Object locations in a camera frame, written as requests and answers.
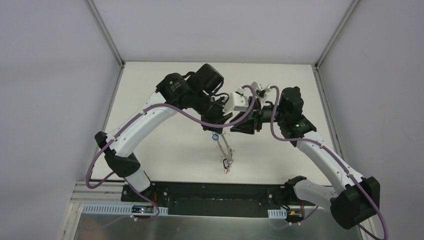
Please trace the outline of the black key tag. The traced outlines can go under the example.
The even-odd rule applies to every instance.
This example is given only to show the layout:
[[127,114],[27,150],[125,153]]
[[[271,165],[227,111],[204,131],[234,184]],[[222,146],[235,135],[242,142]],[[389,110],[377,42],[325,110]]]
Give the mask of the black key tag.
[[228,162],[228,160],[227,160],[227,159],[224,159],[224,160],[222,161],[222,163],[223,163],[223,167],[224,167],[225,169],[228,169],[228,168],[230,167],[230,163]]

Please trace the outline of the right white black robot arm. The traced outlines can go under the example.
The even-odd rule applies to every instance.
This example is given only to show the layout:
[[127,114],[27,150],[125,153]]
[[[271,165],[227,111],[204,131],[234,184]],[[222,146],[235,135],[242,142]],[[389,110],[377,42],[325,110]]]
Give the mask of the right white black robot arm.
[[300,88],[287,87],[278,91],[275,103],[263,105],[263,98],[269,91],[270,88],[266,88],[256,92],[253,112],[230,131],[253,135],[264,123],[269,123],[275,139],[290,142],[304,153],[331,184],[324,186],[297,176],[286,182],[284,200],[290,205],[304,200],[322,207],[347,230],[360,226],[373,216],[378,216],[384,226],[380,183],[374,177],[364,177],[326,146],[317,128],[303,114],[304,100]]

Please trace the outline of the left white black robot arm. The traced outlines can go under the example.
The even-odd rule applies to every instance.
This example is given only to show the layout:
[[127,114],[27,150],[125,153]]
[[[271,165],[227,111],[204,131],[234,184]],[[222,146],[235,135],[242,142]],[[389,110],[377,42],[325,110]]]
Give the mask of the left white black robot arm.
[[202,121],[222,125],[229,118],[223,113],[224,101],[213,100],[212,96],[223,83],[224,77],[208,63],[185,75],[170,73],[125,123],[109,133],[99,131],[94,136],[109,168],[133,186],[133,195],[140,202],[149,201],[153,189],[134,149],[161,123],[174,116],[176,109],[193,109]]

